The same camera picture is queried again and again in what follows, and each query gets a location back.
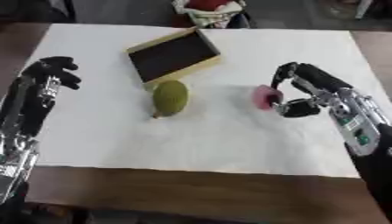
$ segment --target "floor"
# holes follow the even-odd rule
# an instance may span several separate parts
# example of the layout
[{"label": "floor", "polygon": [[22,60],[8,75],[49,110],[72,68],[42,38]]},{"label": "floor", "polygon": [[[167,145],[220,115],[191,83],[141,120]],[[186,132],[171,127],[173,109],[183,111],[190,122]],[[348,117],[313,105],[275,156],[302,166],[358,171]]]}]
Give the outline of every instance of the floor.
[{"label": "floor", "polygon": [[[61,0],[56,1],[61,8]],[[256,28],[318,30],[392,30],[392,19],[351,19],[354,7],[334,0],[247,0]],[[74,1],[79,23],[172,26],[171,0]]]}]

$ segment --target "durian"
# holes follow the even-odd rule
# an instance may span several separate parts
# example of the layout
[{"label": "durian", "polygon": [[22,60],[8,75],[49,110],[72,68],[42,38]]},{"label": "durian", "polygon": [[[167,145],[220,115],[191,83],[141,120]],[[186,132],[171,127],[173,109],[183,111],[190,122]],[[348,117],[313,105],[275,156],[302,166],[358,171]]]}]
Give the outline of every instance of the durian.
[{"label": "durian", "polygon": [[160,83],[152,96],[156,112],[153,117],[173,116],[184,109],[188,102],[186,85],[177,80]]}]

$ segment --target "red cloth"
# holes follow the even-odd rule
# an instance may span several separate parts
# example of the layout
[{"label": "red cloth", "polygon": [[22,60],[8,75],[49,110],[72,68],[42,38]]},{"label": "red cloth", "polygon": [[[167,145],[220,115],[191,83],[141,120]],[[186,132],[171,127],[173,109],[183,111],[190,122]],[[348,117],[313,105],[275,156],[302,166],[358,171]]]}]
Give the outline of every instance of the red cloth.
[{"label": "red cloth", "polygon": [[199,11],[215,11],[219,6],[231,1],[232,0],[191,0],[185,7]]}]

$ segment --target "robotic arm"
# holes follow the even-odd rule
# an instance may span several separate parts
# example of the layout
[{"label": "robotic arm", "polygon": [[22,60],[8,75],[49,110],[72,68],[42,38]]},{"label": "robotic arm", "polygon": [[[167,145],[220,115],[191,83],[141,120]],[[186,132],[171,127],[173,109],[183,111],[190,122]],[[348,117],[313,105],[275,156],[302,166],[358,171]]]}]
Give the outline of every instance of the robotic arm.
[{"label": "robotic arm", "polygon": [[72,58],[40,59],[10,85],[0,108],[0,222],[21,223],[27,179],[39,152],[35,136],[55,104],[60,86],[78,89],[81,79],[67,72]]},{"label": "robotic arm", "polygon": [[[285,80],[310,98],[283,102],[277,88]],[[281,116],[311,116],[329,108],[357,171],[392,221],[392,127],[372,98],[313,65],[295,62],[280,66],[270,87],[261,89],[263,108],[275,109]]]}]

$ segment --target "wooden frame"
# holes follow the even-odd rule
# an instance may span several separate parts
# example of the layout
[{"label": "wooden frame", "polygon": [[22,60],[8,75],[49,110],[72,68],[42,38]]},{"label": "wooden frame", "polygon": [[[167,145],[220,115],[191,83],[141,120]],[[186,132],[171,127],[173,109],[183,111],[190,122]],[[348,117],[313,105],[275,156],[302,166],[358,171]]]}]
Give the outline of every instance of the wooden frame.
[{"label": "wooden frame", "polygon": [[177,71],[174,71],[172,73],[164,74],[154,80],[144,82],[143,85],[146,89],[151,90],[157,84],[159,84],[161,82],[169,81],[169,80],[178,80],[181,77],[184,77],[185,75],[190,74],[192,72],[195,72],[197,70],[200,70],[203,67],[209,67],[209,66],[215,65],[216,63],[219,62],[221,53],[219,52],[218,49],[216,49],[216,47],[213,45],[213,43],[211,43],[207,39],[207,37],[199,29],[197,29],[197,27],[189,28],[184,31],[175,32],[171,35],[164,36],[162,38],[153,39],[153,40],[145,42],[141,45],[133,46],[127,50],[127,54],[131,55],[132,53],[142,51],[142,50],[147,49],[149,47],[157,46],[157,45],[163,44],[165,42],[168,42],[168,41],[171,41],[174,39],[182,38],[182,37],[187,36],[189,34],[192,34],[194,32],[196,32],[202,38],[202,40],[210,48],[210,50],[212,50],[215,53],[215,56],[213,56],[212,58],[203,59],[202,61],[200,61],[198,63],[195,63],[191,66],[184,67],[184,68],[179,69]]}]

